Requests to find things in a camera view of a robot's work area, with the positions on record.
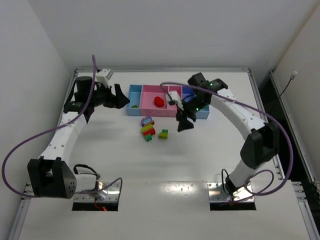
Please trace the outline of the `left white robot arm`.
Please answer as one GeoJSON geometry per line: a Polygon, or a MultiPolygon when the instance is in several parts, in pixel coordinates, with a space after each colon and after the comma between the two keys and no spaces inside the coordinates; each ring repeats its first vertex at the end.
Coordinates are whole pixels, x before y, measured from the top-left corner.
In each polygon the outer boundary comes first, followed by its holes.
{"type": "Polygon", "coordinates": [[[69,160],[78,136],[96,107],[121,109],[130,103],[119,84],[111,87],[107,83],[105,77],[96,81],[90,76],[75,79],[53,138],[39,158],[31,159],[27,165],[36,197],[70,199],[74,194],[102,191],[98,187],[98,173],[78,173],[69,167],[69,160]]]}

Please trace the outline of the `yellow lego brick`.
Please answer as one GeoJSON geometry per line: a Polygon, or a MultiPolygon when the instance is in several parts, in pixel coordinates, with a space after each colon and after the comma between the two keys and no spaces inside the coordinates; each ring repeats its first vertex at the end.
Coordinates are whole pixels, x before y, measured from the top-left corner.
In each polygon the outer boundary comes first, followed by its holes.
{"type": "Polygon", "coordinates": [[[161,132],[161,133],[158,134],[158,138],[167,140],[168,139],[168,133],[167,132],[161,132]]]}

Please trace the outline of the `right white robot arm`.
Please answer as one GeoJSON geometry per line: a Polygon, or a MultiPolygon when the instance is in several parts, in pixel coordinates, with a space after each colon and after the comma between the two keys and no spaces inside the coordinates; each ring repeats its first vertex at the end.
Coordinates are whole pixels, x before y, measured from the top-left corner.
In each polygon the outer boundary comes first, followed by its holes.
{"type": "Polygon", "coordinates": [[[280,129],[275,123],[267,123],[254,115],[247,107],[236,103],[236,97],[221,79],[205,79],[200,72],[188,81],[193,86],[194,96],[184,100],[176,91],[170,91],[166,100],[177,106],[178,132],[194,127],[196,113],[207,105],[219,110],[240,132],[244,144],[240,161],[225,179],[223,190],[233,194],[243,187],[249,177],[279,152],[280,129]]]}

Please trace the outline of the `red round lego piece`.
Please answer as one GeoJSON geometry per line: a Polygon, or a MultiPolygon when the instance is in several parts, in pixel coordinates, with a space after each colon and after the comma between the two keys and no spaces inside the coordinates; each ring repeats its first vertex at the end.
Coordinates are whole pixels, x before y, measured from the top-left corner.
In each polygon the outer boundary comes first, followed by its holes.
{"type": "Polygon", "coordinates": [[[163,108],[165,106],[165,101],[163,98],[161,98],[160,96],[156,96],[154,98],[154,105],[157,107],[157,108],[163,108]]]}

